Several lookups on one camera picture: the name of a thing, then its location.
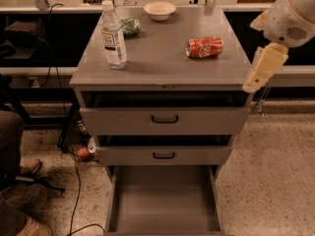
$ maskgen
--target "clear plastic bottle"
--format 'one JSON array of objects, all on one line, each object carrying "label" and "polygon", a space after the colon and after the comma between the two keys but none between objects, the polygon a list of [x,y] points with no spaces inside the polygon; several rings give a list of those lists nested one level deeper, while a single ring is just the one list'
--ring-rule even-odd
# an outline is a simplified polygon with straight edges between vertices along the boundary
[{"label": "clear plastic bottle", "polygon": [[127,53],[122,22],[115,13],[111,1],[103,1],[101,15],[101,34],[105,47],[106,60],[112,69],[121,69],[127,63]]}]

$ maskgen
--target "bottle label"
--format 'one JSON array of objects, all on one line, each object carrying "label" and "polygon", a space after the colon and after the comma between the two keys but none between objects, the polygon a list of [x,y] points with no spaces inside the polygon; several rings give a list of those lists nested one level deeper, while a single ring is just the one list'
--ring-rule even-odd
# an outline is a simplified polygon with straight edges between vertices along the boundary
[{"label": "bottle label", "polygon": [[109,64],[119,65],[127,61],[126,46],[122,29],[117,32],[103,31],[103,43],[105,55]]}]

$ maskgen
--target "white bottle cap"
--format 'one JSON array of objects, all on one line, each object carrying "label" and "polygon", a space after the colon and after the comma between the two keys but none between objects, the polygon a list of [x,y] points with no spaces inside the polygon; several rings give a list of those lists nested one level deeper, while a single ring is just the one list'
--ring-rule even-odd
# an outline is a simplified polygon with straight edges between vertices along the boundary
[{"label": "white bottle cap", "polygon": [[111,1],[102,1],[101,2],[102,10],[103,11],[112,11],[114,9],[114,5],[112,4]]}]

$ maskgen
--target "red soda can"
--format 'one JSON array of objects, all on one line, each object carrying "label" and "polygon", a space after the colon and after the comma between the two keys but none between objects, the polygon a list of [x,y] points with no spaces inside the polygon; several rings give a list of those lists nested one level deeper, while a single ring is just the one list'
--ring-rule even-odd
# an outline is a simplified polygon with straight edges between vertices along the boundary
[{"label": "red soda can", "polygon": [[220,55],[222,49],[223,40],[220,37],[199,37],[187,41],[186,54],[191,58],[205,58]]}]

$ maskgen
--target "dark pants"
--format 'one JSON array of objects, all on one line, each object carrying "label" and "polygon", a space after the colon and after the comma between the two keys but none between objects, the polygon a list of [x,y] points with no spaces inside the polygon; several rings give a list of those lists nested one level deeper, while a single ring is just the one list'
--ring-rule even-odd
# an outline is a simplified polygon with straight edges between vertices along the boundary
[{"label": "dark pants", "polygon": [[[20,171],[20,145],[23,120],[19,115],[0,110],[0,184],[6,178],[14,179]],[[15,236],[26,225],[27,215],[10,204],[0,195],[0,235]]]}]

